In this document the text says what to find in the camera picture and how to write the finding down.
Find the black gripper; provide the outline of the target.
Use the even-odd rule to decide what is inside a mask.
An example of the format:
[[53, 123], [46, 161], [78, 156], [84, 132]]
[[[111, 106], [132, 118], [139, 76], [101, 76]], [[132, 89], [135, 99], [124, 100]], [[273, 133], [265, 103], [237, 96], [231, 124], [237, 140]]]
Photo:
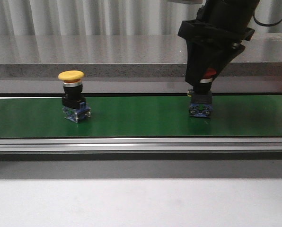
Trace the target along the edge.
[[255, 31], [248, 24], [254, 11], [254, 5], [203, 5], [198, 9], [196, 19], [182, 21], [178, 36], [186, 40], [187, 83], [196, 86], [203, 79], [212, 81], [213, 76], [219, 75], [245, 50], [241, 44], [222, 50], [216, 56], [216, 48], [194, 42], [206, 39], [233, 43], [250, 41]]

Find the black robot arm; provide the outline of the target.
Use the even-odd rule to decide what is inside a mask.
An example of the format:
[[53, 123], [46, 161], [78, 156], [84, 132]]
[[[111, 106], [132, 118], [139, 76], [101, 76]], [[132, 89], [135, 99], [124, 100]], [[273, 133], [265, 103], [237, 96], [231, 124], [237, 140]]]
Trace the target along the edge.
[[207, 69], [217, 74], [245, 47], [254, 30], [248, 27], [258, 5], [257, 0], [208, 0], [194, 20], [181, 23], [178, 36], [187, 45], [185, 80], [192, 86], [200, 83]]

